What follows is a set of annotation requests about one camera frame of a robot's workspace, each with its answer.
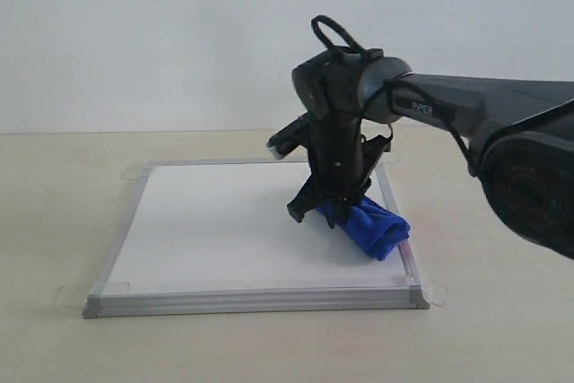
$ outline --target table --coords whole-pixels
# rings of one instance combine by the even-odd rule
[[[570,382],[574,264],[507,231],[449,135],[385,167],[430,310],[82,320],[149,160],[265,157],[270,131],[0,136],[0,381]]]

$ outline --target blue cloth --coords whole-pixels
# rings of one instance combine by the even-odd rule
[[[333,214],[331,206],[317,208],[323,215]],[[411,226],[399,215],[391,213],[368,197],[352,208],[347,223],[338,222],[352,241],[369,257],[385,260],[393,249],[409,238]]]

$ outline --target whiteboard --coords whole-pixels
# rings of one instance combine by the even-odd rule
[[[0,0],[0,133],[281,128],[319,13],[415,72],[571,79],[565,0]]]
[[[94,297],[411,289],[417,273],[400,248],[379,262],[318,212],[290,217],[308,176],[305,161],[153,166]],[[372,181],[368,196],[385,205]]]

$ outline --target white wall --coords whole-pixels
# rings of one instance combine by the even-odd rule
[[[573,0],[0,0],[0,132],[284,126],[318,13],[420,72],[574,80]]]

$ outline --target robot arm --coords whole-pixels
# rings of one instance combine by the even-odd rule
[[[320,23],[347,46],[334,45]],[[277,159],[299,145],[308,151],[309,179],[287,205],[295,221],[324,204],[344,221],[393,137],[367,141],[361,121],[411,118],[452,134],[509,229],[574,259],[574,83],[416,74],[324,15],[311,25],[326,50],[292,71],[307,112],[267,143]]]

